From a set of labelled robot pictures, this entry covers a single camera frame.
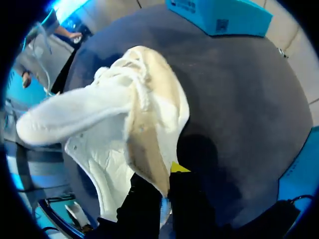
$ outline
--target white shoe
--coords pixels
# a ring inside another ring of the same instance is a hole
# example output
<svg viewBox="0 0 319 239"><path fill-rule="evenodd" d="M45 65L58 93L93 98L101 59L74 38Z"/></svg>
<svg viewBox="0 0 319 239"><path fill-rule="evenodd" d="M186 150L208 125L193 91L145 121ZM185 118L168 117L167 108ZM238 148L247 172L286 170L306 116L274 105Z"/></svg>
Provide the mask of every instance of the white shoe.
<svg viewBox="0 0 319 239"><path fill-rule="evenodd" d="M134 172L167 197L188 118L185 93L165 59L136 46L109 69L99 69L90 86L49 98L16 128L31 145L69 138L65 150L93 181L101 216L116 221Z"/></svg>

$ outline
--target white shoelace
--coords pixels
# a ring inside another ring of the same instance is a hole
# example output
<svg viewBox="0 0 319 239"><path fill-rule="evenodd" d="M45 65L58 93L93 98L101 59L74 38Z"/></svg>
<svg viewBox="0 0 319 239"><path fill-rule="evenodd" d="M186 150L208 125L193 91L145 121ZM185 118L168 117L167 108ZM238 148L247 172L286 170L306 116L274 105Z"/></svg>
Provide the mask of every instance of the white shoelace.
<svg viewBox="0 0 319 239"><path fill-rule="evenodd" d="M129 57L130 53L135 53L138 57L134 59ZM139 67L136 71L129 67L129 64L134 64ZM92 86L103 86L106 81L117 81L122 77L128 77L132 80L140 99L141 110L146 111L149 108L150 100L148 98L147 88L145 86L147 77L147 68L143 61L142 54L136 50L129 50L122 58L116 60L109 69L106 69L99 77L97 77Z"/></svg>

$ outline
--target person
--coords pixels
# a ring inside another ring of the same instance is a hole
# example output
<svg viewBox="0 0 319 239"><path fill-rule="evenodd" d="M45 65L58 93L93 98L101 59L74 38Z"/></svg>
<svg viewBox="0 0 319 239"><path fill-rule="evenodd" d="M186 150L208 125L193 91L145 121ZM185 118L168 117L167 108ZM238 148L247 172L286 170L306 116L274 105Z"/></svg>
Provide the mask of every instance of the person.
<svg viewBox="0 0 319 239"><path fill-rule="evenodd" d="M42 20L41 26L45 30L46 36L50 36L54 33L65 36L69 39L75 39L82 36L81 32L70 32L61 26L57 19L56 12L52 8L43 11L39 19ZM34 41L36 40L37 36L38 27L34 27L20 45L20 53L17 56L13 66L15 71L22 77L23 88L27 88L31 84L32 75L38 78L39 69L35 69L36 65L38 64L34 61L34 57L32 57Z"/></svg>

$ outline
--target blue panel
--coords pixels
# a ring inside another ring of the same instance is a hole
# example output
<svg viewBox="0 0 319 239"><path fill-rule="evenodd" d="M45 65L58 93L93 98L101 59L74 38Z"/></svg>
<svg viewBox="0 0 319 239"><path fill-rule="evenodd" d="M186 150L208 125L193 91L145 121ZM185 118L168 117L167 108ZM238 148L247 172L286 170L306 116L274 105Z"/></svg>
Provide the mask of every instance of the blue panel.
<svg viewBox="0 0 319 239"><path fill-rule="evenodd" d="M88 1L89 0L57 0L53 4L53 8L56 11L56 17L60 24Z"/></svg>
<svg viewBox="0 0 319 239"><path fill-rule="evenodd" d="M22 77L15 71L11 70L14 76L7 87L6 96L15 101L27 105L28 107L39 104L46 98L43 86L37 79L33 78L28 88L23 88Z"/></svg>
<svg viewBox="0 0 319 239"><path fill-rule="evenodd" d="M51 203L50 206L67 223L73 223L65 209L65 205L73 205L73 203L74 203L74 200L69 200L69 201ZM51 223L51 221L47 218L47 216L43 213L41 208L36 208L35 212L36 212L37 224L40 226L40 228L55 227Z"/></svg>
<svg viewBox="0 0 319 239"><path fill-rule="evenodd" d="M319 185L319 127L313 128L295 162L279 180L279 200L314 195ZM309 199L296 202L302 212L309 206Z"/></svg>
<svg viewBox="0 0 319 239"><path fill-rule="evenodd" d="M15 184L15 187L17 190L28 190L27 188L24 188L24 185L23 185L23 182L22 182L22 179L20 178L20 175L17 175L17 174L11 174L11 179L13 181L13 183Z"/></svg>
<svg viewBox="0 0 319 239"><path fill-rule="evenodd" d="M265 36L272 15L249 0L166 0L167 7L208 35Z"/></svg>

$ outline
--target gray rug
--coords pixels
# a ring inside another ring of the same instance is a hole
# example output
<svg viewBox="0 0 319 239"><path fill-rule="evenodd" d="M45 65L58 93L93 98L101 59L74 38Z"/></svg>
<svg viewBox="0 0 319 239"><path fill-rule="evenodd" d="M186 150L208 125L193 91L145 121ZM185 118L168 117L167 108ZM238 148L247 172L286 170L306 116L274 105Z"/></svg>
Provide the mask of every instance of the gray rug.
<svg viewBox="0 0 319 239"><path fill-rule="evenodd" d="M89 85L99 67L136 45L160 52L185 90L190 120L178 160L200 172L217 222L239 227L274 204L278 179L313 126L303 90L278 49L265 38L212 38L157 5L90 38L75 56L65 91ZM97 218L93 185L64 158L78 202Z"/></svg>

